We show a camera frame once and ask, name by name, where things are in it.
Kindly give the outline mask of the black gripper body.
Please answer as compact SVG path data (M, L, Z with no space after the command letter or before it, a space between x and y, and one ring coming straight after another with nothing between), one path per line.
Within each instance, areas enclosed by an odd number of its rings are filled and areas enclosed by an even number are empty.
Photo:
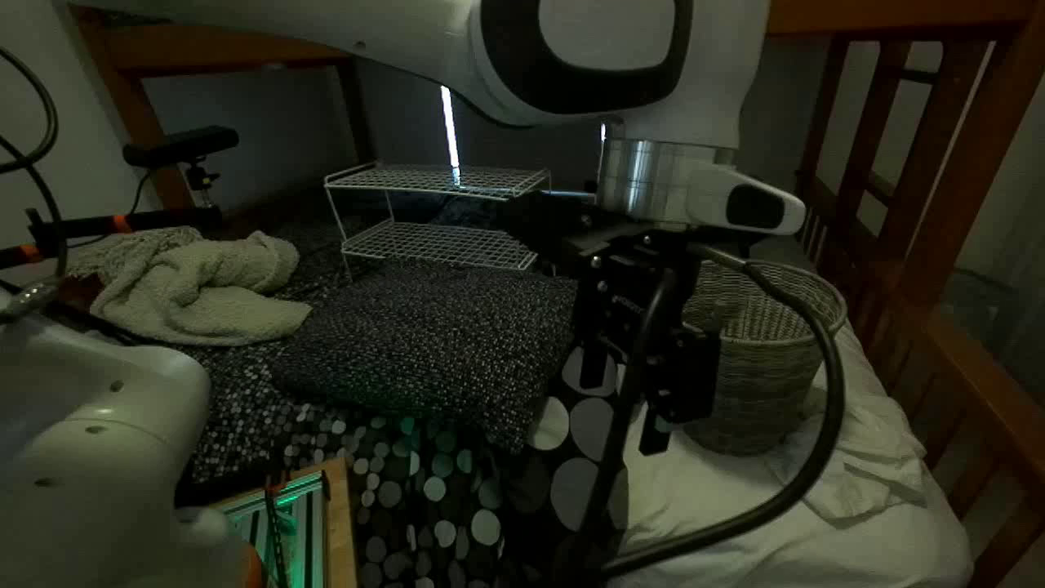
M607 214L582 196L533 192L526 242L577 282L582 382L603 359L624 370L624 404L645 404L644 455L659 455L672 424L712 413L721 335L682 316L703 279L689 231Z

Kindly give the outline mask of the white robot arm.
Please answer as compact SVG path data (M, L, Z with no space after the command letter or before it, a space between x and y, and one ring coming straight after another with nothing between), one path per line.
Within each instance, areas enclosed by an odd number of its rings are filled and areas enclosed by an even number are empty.
M612 118L607 189L659 227L789 237L805 206L741 146L771 0L80 0L137 19L343 48L457 93L508 129Z

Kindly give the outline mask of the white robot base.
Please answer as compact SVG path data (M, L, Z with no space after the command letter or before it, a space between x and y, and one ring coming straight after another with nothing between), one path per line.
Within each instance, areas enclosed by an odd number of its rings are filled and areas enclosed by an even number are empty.
M210 377L166 348L44 320L0 335L0 588L259 588L260 566L177 485Z

